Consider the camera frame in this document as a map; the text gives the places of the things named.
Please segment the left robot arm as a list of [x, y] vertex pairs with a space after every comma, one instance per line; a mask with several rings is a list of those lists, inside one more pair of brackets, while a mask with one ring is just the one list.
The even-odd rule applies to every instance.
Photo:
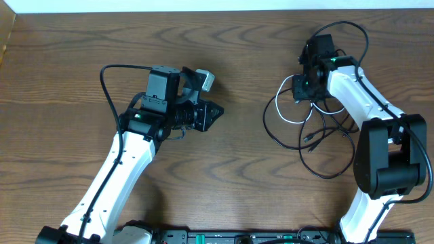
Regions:
[[59, 228], [44, 226], [37, 243], [155, 242], [153, 233], [144, 227], [117, 230], [135, 184], [172, 131], [207, 131], [224, 109], [200, 97], [215, 80], [210, 71], [168, 66], [148, 70], [146, 90], [132, 98], [124, 113], [112, 111], [117, 133], [82, 200]]

